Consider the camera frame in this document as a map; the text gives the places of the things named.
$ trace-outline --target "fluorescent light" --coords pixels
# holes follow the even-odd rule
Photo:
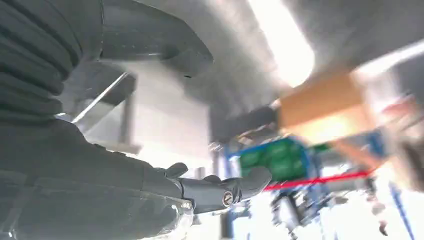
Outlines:
[[[422,54],[424,54],[424,40],[415,42],[374,60],[368,61],[356,68],[355,73],[368,78],[375,77],[386,72],[397,64],[403,63]]]
[[[315,66],[315,54],[281,0],[248,0],[274,55],[282,80],[294,88]]]

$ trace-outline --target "robotic hand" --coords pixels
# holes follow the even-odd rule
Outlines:
[[[179,178],[187,171],[183,163],[176,163],[166,170],[158,171],[178,185],[182,199],[192,201],[195,214],[223,210],[256,196],[272,178],[265,167],[254,168],[245,178],[229,178],[223,181],[215,175],[207,176],[203,180]]]
[[[139,189],[112,186],[106,179],[102,185],[57,178],[23,183],[18,175],[0,170],[5,200],[0,206],[0,239],[138,240],[174,232],[184,235],[193,214],[224,210],[257,195],[271,181],[264,167],[253,169],[246,178],[226,180],[215,175],[181,178],[187,170],[183,163],[168,169],[145,166]],[[115,181],[125,175],[109,178]]]

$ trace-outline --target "white wall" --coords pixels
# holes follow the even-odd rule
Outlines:
[[[139,158],[154,167],[183,162],[189,168],[210,164],[209,107],[184,95],[183,76],[159,62],[126,62],[137,77],[133,94],[131,144],[142,146]],[[122,108],[109,113],[88,134],[104,140],[118,123]]]

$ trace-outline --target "shelving rack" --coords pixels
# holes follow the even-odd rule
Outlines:
[[[307,196],[311,199],[311,202],[312,202],[312,205],[310,206],[312,213],[308,215],[306,218],[309,221],[317,222],[321,226],[321,219],[320,219],[320,213],[319,213],[320,208],[317,203],[319,203],[321,200],[325,198],[325,195],[323,195],[325,191],[323,189],[320,189],[323,185],[315,184],[316,182],[309,182],[307,184],[303,184],[304,181],[319,178],[319,175],[318,175],[319,171],[316,168],[317,166],[312,161],[308,148],[302,142],[297,140],[294,136],[288,136],[281,139],[273,140],[271,142],[248,147],[246,149],[236,151],[236,152],[230,152],[228,146],[224,147],[224,154],[226,158],[226,162],[225,162],[226,175],[228,177],[239,177],[237,175],[234,175],[234,171],[233,171],[234,167],[231,162],[232,158],[239,157],[246,153],[264,150],[270,145],[274,143],[282,142],[282,141],[290,141],[293,144],[296,144],[300,147],[301,162],[305,169],[306,179],[273,183],[272,185],[268,186],[265,190],[292,192],[292,191],[298,191],[300,189],[306,189]]]

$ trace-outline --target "metal pole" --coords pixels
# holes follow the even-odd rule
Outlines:
[[[100,93],[82,112],[80,112],[73,120],[72,123],[76,123],[81,120],[102,98],[108,94],[121,80],[129,75],[128,72],[124,72],[119,76],[110,86],[108,86],[102,93]]]

